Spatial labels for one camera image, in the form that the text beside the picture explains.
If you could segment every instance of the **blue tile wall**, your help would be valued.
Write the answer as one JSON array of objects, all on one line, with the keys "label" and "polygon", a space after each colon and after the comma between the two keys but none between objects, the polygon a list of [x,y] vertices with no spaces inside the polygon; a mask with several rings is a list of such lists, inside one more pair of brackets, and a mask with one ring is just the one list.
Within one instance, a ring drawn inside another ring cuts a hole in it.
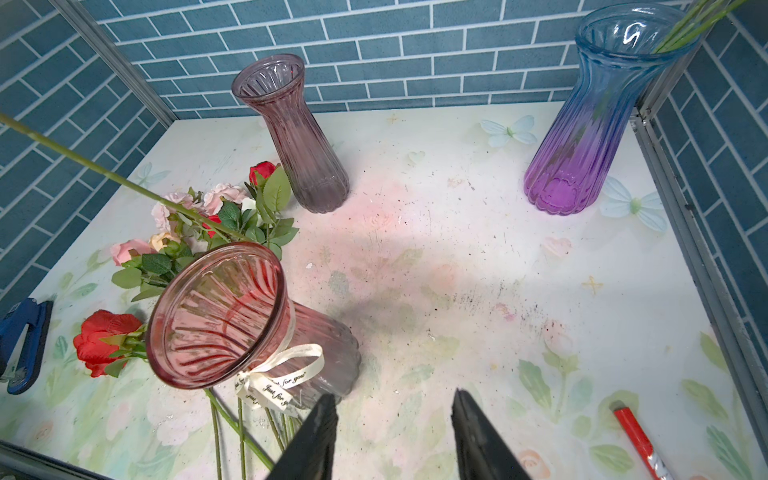
[{"label": "blue tile wall", "polygon": [[736,312],[768,359],[768,8],[712,29],[654,119]]},{"label": "blue tile wall", "polygon": [[[623,1],[82,4],[114,33],[118,47],[176,115],[190,119],[250,114],[248,107],[230,103],[232,80],[250,62],[281,52],[306,62],[306,99],[313,111],[482,104],[483,96],[486,104],[563,101],[578,76],[578,23],[595,8]],[[729,34],[719,32],[721,38]],[[750,94],[762,87],[752,78],[744,84]],[[189,102],[191,94],[197,101]]]},{"label": "blue tile wall", "polygon": [[[109,0],[84,4],[97,18],[119,15]],[[0,18],[0,110],[103,167],[130,173],[164,132],[154,116],[47,0],[2,2]],[[159,36],[147,19],[125,22],[144,30],[115,26],[121,40]],[[141,44],[124,48],[152,58]],[[187,74],[180,65],[166,72]],[[0,312],[30,295],[116,190],[114,182],[0,127],[0,218],[20,226],[0,232]]]}]

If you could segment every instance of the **ribbon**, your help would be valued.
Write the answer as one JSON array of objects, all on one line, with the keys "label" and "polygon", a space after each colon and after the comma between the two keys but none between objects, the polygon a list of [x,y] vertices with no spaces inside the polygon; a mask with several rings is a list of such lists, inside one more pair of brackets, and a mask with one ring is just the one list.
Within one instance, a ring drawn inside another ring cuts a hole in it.
[{"label": "ribbon", "polygon": [[[249,371],[237,374],[235,391],[243,401],[250,402],[254,409],[267,407],[271,404],[281,412],[296,416],[298,415],[296,407],[290,405],[293,396],[287,390],[301,385],[320,373],[326,365],[326,360],[323,356],[322,346],[316,343],[305,343],[286,349],[296,331],[296,310],[290,300],[288,300],[288,307],[290,322],[283,340],[264,363]],[[308,366],[287,375],[271,377],[266,374],[276,366],[301,356],[317,358]]]}]

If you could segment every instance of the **gradient glass vase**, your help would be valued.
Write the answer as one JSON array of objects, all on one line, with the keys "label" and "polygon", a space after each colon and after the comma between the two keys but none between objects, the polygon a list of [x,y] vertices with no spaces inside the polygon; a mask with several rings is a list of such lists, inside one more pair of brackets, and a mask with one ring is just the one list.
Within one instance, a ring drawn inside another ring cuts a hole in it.
[{"label": "gradient glass vase", "polygon": [[525,172],[525,194],[536,208],[570,215],[597,200],[637,98],[695,45],[651,53],[683,16],[630,3],[584,17],[576,34],[578,82]]},{"label": "gradient glass vase", "polygon": [[[296,330],[287,348],[322,346],[325,366],[290,389],[291,405],[311,409],[323,393],[347,395],[357,379],[360,352],[349,327],[292,303],[283,268],[256,243],[230,243],[185,268],[157,301],[147,329],[147,356],[155,374],[180,389],[216,385],[251,370],[274,353],[295,311]],[[269,371],[287,375],[314,358],[297,357]]]},{"label": "gradient glass vase", "polygon": [[304,101],[304,62],[274,55],[246,67],[232,93],[264,116],[293,194],[302,207],[324,214],[349,195],[349,178]]}]

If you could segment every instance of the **red marker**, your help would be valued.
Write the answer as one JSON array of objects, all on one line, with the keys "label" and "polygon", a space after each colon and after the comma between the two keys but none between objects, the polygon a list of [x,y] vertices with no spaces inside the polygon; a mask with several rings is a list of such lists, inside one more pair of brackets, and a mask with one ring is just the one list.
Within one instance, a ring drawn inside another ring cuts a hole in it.
[{"label": "red marker", "polygon": [[614,402],[611,404],[611,410],[616,415],[616,420],[619,421],[624,431],[627,433],[632,445],[634,445],[637,453],[643,458],[645,466],[648,467],[650,476],[654,480],[674,480],[672,474],[664,466],[664,462],[661,461],[661,457],[654,451],[654,446],[650,443],[650,440],[643,432],[640,424],[637,423],[637,419],[634,418],[632,410],[622,402]]}]

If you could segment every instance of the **table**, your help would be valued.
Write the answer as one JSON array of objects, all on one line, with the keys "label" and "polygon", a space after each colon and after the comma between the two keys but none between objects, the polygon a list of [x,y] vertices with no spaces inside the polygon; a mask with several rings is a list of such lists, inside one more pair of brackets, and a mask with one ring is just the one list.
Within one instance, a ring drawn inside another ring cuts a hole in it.
[{"label": "table", "polygon": [[[334,478],[457,478],[457,387],[534,479],[649,478],[607,410],[614,399],[634,407],[675,478],[768,478],[673,232],[603,216],[604,195],[569,217],[537,211],[521,179],[538,144],[492,148],[479,126],[530,114],[540,142],[560,105],[317,115],[352,193],[331,214],[291,204],[301,231],[283,265],[295,301],[360,341]],[[264,160],[277,156],[260,118],[178,121],[131,179],[206,190]],[[655,190],[629,127],[610,175],[633,196]],[[45,361],[27,393],[0,393],[0,439],[120,480],[215,478],[201,391],[171,389],[140,362],[91,379],[71,344],[97,309],[151,311],[110,283],[104,249],[153,234],[152,205],[122,187],[33,293],[56,295]],[[549,352],[571,361],[556,368]],[[217,388],[233,406],[230,382]],[[247,420],[277,458],[263,413]],[[239,478],[225,429],[225,473]],[[252,455],[249,475],[266,476]]]}]

